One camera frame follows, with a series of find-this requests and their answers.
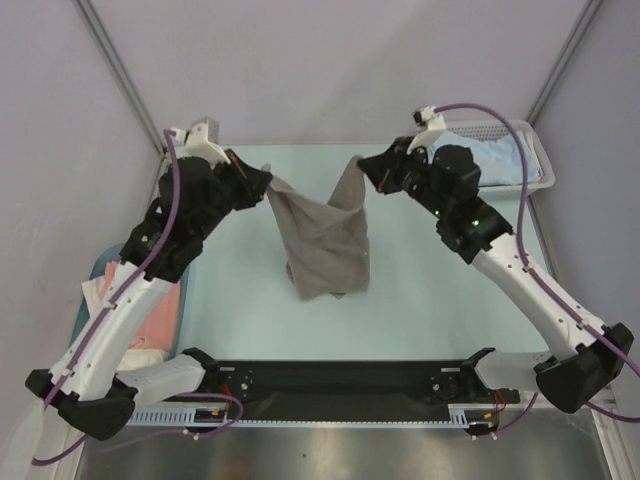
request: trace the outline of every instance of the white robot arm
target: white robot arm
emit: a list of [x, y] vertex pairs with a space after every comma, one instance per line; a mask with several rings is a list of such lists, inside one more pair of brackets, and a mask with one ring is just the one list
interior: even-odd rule
[[[584, 327], [624, 353], [633, 335], [623, 324], [609, 327], [588, 312], [531, 257], [523, 261], [509, 222], [478, 196], [480, 169], [471, 150], [445, 145], [429, 163], [427, 147], [444, 131], [444, 120], [433, 107], [416, 111], [414, 120], [423, 127], [420, 133], [399, 137], [386, 152], [361, 159], [360, 169], [378, 192], [405, 191], [435, 215], [445, 245], [496, 283], [549, 345], [549, 351], [523, 354], [484, 349], [467, 365], [487, 388], [540, 391], [558, 409], [574, 413], [619, 375], [623, 365]], [[582, 322], [570, 318], [540, 283], [579, 311]]]
[[[217, 145], [217, 132], [217, 123], [208, 118], [188, 131], [172, 130], [186, 155], [177, 161], [182, 193], [167, 241], [144, 273], [131, 281], [167, 223], [174, 188], [171, 171], [160, 178], [160, 196], [123, 247], [99, 313], [50, 370], [34, 370], [26, 381], [69, 424], [98, 440], [115, 435], [136, 408], [217, 387], [216, 362], [197, 349], [161, 365], [116, 372], [135, 333], [202, 252], [205, 238], [231, 210], [255, 206], [271, 181], [271, 174], [249, 167]], [[127, 282], [114, 301], [114, 292]]]

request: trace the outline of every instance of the gray cloth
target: gray cloth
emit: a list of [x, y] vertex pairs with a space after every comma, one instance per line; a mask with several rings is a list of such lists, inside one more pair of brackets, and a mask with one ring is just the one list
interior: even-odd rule
[[276, 176], [267, 187], [287, 252], [286, 271], [302, 299], [369, 286], [365, 186], [357, 160], [351, 159], [327, 204], [306, 198]]

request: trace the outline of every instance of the white wall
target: white wall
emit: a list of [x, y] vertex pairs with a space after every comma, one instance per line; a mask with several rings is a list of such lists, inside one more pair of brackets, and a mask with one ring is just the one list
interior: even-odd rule
[[[534, 198], [560, 277], [633, 330], [640, 361], [640, 2], [605, 2], [535, 127], [557, 178]], [[640, 416], [640, 379], [625, 368], [613, 386], [622, 412]], [[640, 452], [640, 426], [629, 433]]]
[[156, 124], [254, 144], [384, 143], [425, 104], [523, 118], [585, 3], [94, 0]]
[[0, 443], [60, 358], [80, 282], [126, 240], [157, 156], [69, 0], [3, 2], [0, 15]]

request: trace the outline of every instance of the pink cloth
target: pink cloth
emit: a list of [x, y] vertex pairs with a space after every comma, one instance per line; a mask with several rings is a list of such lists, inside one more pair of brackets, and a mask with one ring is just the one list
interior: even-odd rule
[[[100, 292], [101, 299], [104, 298], [113, 281], [117, 266], [117, 262], [107, 263], [107, 268], [104, 272], [104, 287]], [[136, 337], [129, 345], [129, 348], [154, 348], [171, 352], [178, 327], [179, 311], [180, 284], [177, 284], [149, 314], [138, 333], [136, 333]]]

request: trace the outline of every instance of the plastic basket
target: plastic basket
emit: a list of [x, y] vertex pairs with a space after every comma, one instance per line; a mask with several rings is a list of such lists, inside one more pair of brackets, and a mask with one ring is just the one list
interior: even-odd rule
[[[527, 184], [527, 192], [530, 194], [541, 188], [549, 188], [556, 181], [551, 168], [551, 162], [544, 151], [542, 143], [533, 127], [524, 120], [509, 120], [513, 128], [524, 133], [531, 133], [533, 137], [533, 148], [538, 157], [538, 169], [540, 170], [540, 178], [535, 179]], [[462, 137], [475, 138], [476, 140], [488, 141], [498, 140], [509, 132], [497, 120], [465, 120], [460, 122], [447, 122], [447, 130], [460, 135]], [[491, 187], [480, 187], [482, 195], [503, 195], [519, 193], [520, 185], [496, 185]]]

